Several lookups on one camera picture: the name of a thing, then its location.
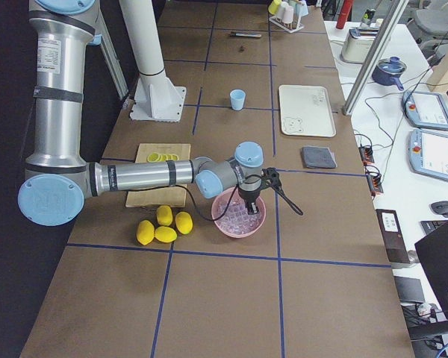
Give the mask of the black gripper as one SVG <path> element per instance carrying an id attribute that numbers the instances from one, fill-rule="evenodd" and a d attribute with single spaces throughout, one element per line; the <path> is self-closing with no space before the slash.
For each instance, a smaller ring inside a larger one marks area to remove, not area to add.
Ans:
<path id="1" fill-rule="evenodd" d="M 257 214 L 257 198 L 261 192 L 261 180 L 251 180 L 238 185 L 238 194 L 244 200 L 249 215 Z"/>

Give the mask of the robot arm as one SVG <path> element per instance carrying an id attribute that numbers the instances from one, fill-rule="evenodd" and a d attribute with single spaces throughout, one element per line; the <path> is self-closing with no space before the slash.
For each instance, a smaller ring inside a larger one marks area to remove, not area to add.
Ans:
<path id="1" fill-rule="evenodd" d="M 243 142 L 217 163 L 208 157 L 159 163 L 101 165 L 81 152 L 81 140 L 103 143 L 111 133 L 118 101 L 98 85 L 85 87 L 87 48 L 113 52 L 98 1 L 30 1 L 28 21 L 37 32 L 34 88 L 34 152 L 25 161 L 17 201 L 23 216 L 42 226 L 72 221 L 87 198 L 103 192 L 174 187 L 194 183 L 206 198 L 235 189 L 249 214 L 258 212 L 263 152 Z"/>

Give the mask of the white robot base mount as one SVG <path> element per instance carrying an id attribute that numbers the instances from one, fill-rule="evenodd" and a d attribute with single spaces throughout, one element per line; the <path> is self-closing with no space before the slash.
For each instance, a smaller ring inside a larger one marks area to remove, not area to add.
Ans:
<path id="1" fill-rule="evenodd" d="M 121 1 L 123 19 L 140 74 L 131 119 L 179 122 L 187 89 L 167 77 L 150 1 Z"/>

